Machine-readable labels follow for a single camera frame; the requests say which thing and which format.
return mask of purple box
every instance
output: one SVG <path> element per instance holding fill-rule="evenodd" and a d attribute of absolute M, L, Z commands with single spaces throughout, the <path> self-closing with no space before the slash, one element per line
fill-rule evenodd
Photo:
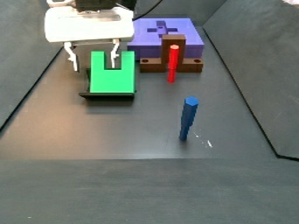
<path fill-rule="evenodd" d="M 186 36 L 185 58 L 202 57 L 205 44 L 189 18 L 141 18 L 135 21 L 135 38 L 127 43 L 127 50 L 135 51 L 137 60 L 161 58 L 165 34 Z"/>

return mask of green block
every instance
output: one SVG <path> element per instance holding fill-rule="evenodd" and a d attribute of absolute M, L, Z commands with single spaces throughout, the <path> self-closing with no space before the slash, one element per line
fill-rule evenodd
<path fill-rule="evenodd" d="M 107 68 L 106 64 L 106 53 L 91 52 L 90 92 L 134 94 L 137 91 L 135 52 L 122 52 L 122 68 Z"/>

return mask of gray wall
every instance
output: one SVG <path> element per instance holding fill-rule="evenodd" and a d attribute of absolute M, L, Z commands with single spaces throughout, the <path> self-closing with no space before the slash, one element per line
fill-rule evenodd
<path fill-rule="evenodd" d="M 227 0 L 163 0 L 149 18 L 191 18 L 197 25 L 203 25 Z M 138 0 L 135 10 L 145 13 L 158 0 Z"/>
<path fill-rule="evenodd" d="M 55 57 L 45 37 L 46 0 L 0 0 L 0 128 Z"/>
<path fill-rule="evenodd" d="M 277 153 L 299 158 L 299 10 L 229 0 L 203 27 Z"/>

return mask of brown block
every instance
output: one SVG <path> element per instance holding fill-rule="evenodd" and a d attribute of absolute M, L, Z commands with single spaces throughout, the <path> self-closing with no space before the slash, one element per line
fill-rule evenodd
<path fill-rule="evenodd" d="M 141 73 L 165 73 L 166 64 L 162 59 L 141 59 Z"/>
<path fill-rule="evenodd" d="M 162 44 L 162 62 L 163 64 L 169 63 L 170 60 L 170 49 L 171 45 L 178 45 L 179 52 L 179 65 L 183 63 L 185 47 L 186 47 L 186 37 L 182 34 L 165 34 L 163 35 L 163 44 Z"/>
<path fill-rule="evenodd" d="M 183 59 L 177 68 L 178 73 L 201 73 L 203 68 L 202 59 Z"/>

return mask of red peg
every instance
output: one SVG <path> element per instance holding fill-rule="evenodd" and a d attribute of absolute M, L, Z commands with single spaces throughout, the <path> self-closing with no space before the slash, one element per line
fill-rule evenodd
<path fill-rule="evenodd" d="M 171 45 L 170 63 L 169 63 L 170 73 L 167 79 L 170 83 L 174 83 L 175 81 L 175 70 L 178 67 L 178 61 L 179 61 L 179 46 Z"/>

